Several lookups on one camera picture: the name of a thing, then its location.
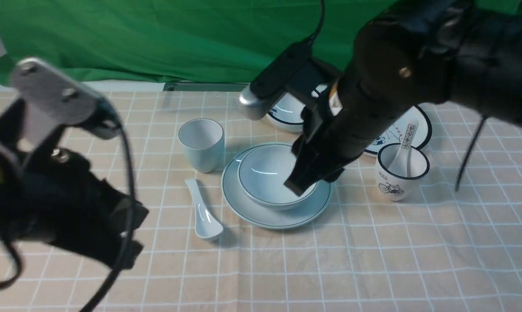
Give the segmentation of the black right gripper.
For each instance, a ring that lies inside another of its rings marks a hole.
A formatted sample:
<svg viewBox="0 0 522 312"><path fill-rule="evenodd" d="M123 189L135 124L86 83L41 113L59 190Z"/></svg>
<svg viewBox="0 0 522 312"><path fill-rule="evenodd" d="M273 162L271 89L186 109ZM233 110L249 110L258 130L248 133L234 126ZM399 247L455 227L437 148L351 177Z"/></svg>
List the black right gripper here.
<svg viewBox="0 0 522 312"><path fill-rule="evenodd" d="M356 72L342 74L334 89L340 112L333 115L328 101L318 101L294 143L295 163L283 185L298 196L317 182L337 180L400 116L400 106Z"/></svg>

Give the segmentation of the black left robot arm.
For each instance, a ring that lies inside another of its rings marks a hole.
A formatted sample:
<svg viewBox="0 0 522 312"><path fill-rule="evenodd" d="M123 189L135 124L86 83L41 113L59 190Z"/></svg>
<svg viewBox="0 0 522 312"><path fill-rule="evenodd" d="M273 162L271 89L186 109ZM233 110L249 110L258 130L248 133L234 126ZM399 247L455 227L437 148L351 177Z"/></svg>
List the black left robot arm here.
<svg viewBox="0 0 522 312"><path fill-rule="evenodd" d="M38 241L112 267L120 254L127 213L136 204L134 229L149 210L92 173L78 152L50 141L34 152L20 151L24 100L0 115L0 239Z"/></svg>

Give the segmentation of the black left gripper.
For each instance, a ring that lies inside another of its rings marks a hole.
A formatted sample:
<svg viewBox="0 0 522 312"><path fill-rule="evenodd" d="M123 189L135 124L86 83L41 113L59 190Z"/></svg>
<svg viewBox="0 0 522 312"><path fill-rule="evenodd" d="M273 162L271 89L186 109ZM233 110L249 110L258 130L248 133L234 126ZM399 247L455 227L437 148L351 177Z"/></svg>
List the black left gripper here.
<svg viewBox="0 0 522 312"><path fill-rule="evenodd" d="M59 148L55 156L61 129L33 152L18 150L26 112L17 99L0 114L0 239L39 241L112 268L128 211L136 206L138 229L149 210L98 179L82 154Z"/></svg>

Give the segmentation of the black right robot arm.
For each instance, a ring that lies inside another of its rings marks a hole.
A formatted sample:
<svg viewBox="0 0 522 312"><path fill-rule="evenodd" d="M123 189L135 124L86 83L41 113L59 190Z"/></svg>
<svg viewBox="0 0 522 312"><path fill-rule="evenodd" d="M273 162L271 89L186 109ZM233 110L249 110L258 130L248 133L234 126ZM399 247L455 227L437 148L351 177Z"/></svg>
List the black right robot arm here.
<svg viewBox="0 0 522 312"><path fill-rule="evenodd" d="M357 34L332 86L305 103L296 162L284 185L297 195L334 182L413 106L451 101L522 128L522 15L474 0L400 0Z"/></svg>

